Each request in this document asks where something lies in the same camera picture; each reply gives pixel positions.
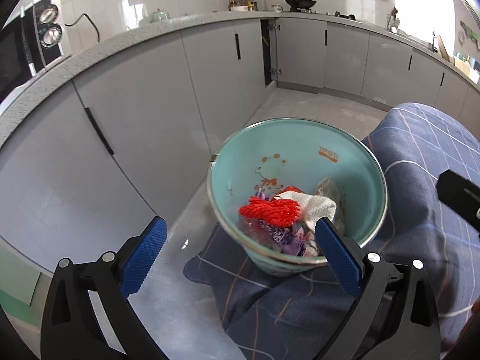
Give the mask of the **purple snack wrapper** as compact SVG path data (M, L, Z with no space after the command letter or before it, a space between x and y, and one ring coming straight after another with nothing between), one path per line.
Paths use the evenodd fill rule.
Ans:
M288 227L276 227L261 219L242 219L243 232L261 245L297 257L315 258L321 255L315 236L302 222Z

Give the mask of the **red mesh net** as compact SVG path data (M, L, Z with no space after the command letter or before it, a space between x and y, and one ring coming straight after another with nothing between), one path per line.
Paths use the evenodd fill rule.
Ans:
M272 226L286 228L300 219L301 208L295 200L280 198L279 194L270 197L257 189L238 212L243 218L263 220Z

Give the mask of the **white tissue paper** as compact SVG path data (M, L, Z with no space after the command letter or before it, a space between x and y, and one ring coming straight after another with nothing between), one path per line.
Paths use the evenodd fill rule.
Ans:
M299 220L304 222L312 231L315 230L317 221L324 217L331 222L335 221L337 204L329 197L287 191L276 195L274 199L288 199L297 202L300 207Z

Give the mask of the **clear plastic wrapper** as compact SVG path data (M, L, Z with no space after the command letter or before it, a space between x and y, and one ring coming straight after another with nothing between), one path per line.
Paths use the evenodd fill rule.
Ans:
M341 233L345 233L345 223L343 215L343 206L340 199L340 191L335 182L326 177L320 180L316 186L315 195L318 197L325 197L329 199L329 209L327 217L332 222L337 230Z

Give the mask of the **grey lower cabinets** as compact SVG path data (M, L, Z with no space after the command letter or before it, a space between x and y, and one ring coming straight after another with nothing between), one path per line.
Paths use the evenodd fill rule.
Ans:
M1 238L50 272L94 258L155 216L173 222L208 159L266 101L261 29L292 24L306 86L328 65L325 16L211 13L122 33L68 58L1 103Z

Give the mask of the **black wok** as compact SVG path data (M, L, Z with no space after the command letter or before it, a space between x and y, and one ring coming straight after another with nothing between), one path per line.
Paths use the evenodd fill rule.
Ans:
M317 4L316 0L285 0L285 2L289 5L289 10L292 12L309 11Z

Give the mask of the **microwave oven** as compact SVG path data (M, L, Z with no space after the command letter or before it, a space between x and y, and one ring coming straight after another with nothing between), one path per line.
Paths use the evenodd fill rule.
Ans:
M1 29L1 100L72 55L61 0L32 0Z

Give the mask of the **green ceramic teapot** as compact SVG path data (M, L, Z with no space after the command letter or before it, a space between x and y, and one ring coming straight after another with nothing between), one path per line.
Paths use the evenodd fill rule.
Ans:
M164 20L170 20L171 17L167 10L157 9L151 13L151 23L160 22Z

